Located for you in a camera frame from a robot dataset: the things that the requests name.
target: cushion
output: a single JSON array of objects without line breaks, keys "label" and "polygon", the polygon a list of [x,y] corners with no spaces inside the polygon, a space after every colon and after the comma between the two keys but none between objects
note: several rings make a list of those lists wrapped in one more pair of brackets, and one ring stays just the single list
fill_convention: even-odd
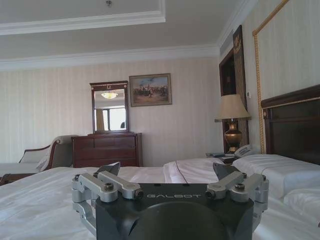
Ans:
[{"label": "cushion", "polygon": [[44,171],[49,164],[49,160],[49,152],[47,152],[46,155],[44,155],[36,165],[36,169],[38,169],[40,172]]},{"label": "cushion", "polygon": [[39,173],[37,163],[0,163],[0,178],[5,174]]},{"label": "cushion", "polygon": [[26,151],[21,159],[21,163],[39,163],[40,160],[48,154],[49,148],[39,150],[39,151]]},{"label": "cushion", "polygon": [[234,161],[241,172],[263,174],[269,179],[269,194],[282,198],[294,189],[320,185],[320,166],[280,155],[256,154]]},{"label": "cushion", "polygon": [[293,190],[283,202],[320,228],[320,186]]}]

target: silver metal bracket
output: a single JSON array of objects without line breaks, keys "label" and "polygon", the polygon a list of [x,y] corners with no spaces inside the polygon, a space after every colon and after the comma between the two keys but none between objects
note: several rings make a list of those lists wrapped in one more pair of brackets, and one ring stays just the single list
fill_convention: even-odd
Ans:
[{"label": "silver metal bracket", "polygon": [[98,198],[105,203],[117,200],[118,192],[129,200],[143,197],[138,183],[126,181],[107,171],[99,172],[97,177],[83,173],[72,179],[72,207],[80,214],[81,222],[94,236],[97,236],[97,227],[92,206],[95,207]]},{"label": "silver metal bracket", "polygon": [[206,187],[206,195],[211,196],[211,199],[214,200],[224,199],[226,197],[226,192],[235,184],[241,183],[243,180],[244,175],[239,171],[234,171],[218,182],[209,183]]},{"label": "silver metal bracket", "polygon": [[223,199],[226,192],[238,203],[245,203],[249,199],[254,202],[253,225],[254,231],[261,221],[262,213],[268,209],[269,180],[266,176],[253,174],[249,178],[246,174],[234,171],[216,183],[207,185],[206,196],[213,200]]}]

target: dark wooden headboard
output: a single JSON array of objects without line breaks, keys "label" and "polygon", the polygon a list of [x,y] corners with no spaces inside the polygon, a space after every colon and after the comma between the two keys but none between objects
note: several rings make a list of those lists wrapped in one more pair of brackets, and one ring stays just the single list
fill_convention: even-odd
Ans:
[{"label": "dark wooden headboard", "polygon": [[320,84],[261,102],[266,152],[320,165]]}]

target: crown molding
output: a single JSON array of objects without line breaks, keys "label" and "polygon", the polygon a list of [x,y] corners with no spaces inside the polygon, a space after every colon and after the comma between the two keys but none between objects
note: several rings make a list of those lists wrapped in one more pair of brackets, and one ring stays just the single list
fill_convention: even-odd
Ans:
[{"label": "crown molding", "polygon": [[238,26],[246,20],[247,16],[250,14],[258,1],[259,0],[242,0],[234,9],[217,40],[217,46],[219,46],[219,48],[225,42],[231,31],[235,31]]},{"label": "crown molding", "polygon": [[116,50],[80,54],[0,59],[0,71],[73,67],[146,60],[217,57],[219,48],[212,44]]},{"label": "crown molding", "polygon": [[140,24],[155,24],[165,22],[166,1],[159,0],[159,10],[156,11],[73,17],[43,21],[1,23],[0,36],[79,29],[95,29]]}]

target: telephone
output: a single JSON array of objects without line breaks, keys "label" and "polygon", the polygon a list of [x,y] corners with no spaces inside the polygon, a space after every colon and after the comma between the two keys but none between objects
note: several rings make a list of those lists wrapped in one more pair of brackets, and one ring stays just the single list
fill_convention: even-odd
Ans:
[{"label": "telephone", "polygon": [[237,151],[234,152],[234,155],[238,158],[256,154],[251,145],[245,145],[240,147]]}]

